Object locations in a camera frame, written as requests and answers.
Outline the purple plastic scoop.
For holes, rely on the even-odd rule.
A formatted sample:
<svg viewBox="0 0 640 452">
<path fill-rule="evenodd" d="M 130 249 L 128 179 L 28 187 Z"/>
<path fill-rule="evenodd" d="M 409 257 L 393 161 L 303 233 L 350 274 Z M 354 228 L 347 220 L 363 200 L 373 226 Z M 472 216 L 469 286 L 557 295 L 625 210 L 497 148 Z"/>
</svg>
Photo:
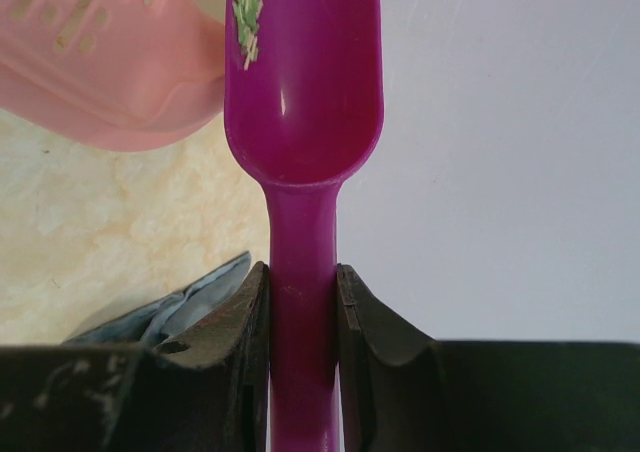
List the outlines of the purple plastic scoop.
<svg viewBox="0 0 640 452">
<path fill-rule="evenodd" d="M 384 117 L 380 0 L 264 0 L 258 56 L 225 15 L 224 126 L 270 223 L 270 444 L 339 447 L 336 202 Z"/>
</svg>

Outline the pink litter box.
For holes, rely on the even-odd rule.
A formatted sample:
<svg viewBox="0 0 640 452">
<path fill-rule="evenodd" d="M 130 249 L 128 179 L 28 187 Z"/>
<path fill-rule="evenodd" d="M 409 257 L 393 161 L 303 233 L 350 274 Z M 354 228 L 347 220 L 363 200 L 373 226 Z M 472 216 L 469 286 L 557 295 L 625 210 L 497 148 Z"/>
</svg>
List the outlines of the pink litter box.
<svg viewBox="0 0 640 452">
<path fill-rule="evenodd" d="M 245 154 L 364 150 L 382 112 L 378 0 L 265 0 L 260 59 L 246 66 L 232 0 L 1 0 L 1 104 L 98 148 L 181 140 L 227 112 Z"/>
</svg>

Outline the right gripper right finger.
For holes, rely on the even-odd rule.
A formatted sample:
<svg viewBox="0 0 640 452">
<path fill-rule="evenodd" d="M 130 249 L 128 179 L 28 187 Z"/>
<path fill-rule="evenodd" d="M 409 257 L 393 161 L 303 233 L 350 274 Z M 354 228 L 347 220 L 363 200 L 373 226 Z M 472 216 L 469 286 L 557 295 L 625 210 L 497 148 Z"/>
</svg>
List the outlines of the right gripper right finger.
<svg viewBox="0 0 640 452">
<path fill-rule="evenodd" d="M 345 449 L 433 451 L 427 337 L 349 265 L 337 269 L 337 317 Z"/>
</svg>

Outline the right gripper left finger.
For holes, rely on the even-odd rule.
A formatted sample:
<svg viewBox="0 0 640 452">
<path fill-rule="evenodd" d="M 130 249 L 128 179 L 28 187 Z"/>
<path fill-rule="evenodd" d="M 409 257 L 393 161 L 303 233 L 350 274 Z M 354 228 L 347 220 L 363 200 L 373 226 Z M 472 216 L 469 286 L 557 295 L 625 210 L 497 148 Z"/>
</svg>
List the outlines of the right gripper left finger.
<svg viewBox="0 0 640 452">
<path fill-rule="evenodd" d="M 264 451 L 269 371 L 269 269 L 155 350 L 168 360 L 161 451 Z"/>
</svg>

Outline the green litter pellets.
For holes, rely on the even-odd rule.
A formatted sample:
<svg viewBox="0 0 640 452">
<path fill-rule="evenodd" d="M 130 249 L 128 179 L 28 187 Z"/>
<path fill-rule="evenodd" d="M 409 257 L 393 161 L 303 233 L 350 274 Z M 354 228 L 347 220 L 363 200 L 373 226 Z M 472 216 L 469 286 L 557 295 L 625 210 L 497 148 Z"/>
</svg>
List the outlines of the green litter pellets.
<svg viewBox="0 0 640 452">
<path fill-rule="evenodd" d="M 263 0 L 231 1 L 232 13 L 236 22 L 237 42 L 244 57 L 244 70 L 247 70 L 258 58 L 259 17 L 263 5 Z"/>
</svg>

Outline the blue cloth in corner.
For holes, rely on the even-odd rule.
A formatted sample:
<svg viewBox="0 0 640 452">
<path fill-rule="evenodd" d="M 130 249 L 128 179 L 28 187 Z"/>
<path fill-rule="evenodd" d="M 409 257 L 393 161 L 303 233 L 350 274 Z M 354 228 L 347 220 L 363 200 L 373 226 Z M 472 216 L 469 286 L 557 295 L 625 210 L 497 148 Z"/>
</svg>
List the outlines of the blue cloth in corner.
<svg viewBox="0 0 640 452">
<path fill-rule="evenodd" d="M 246 251 L 183 289 L 66 340 L 68 344 L 142 343 L 155 347 L 179 335 L 236 293 L 249 272 Z"/>
</svg>

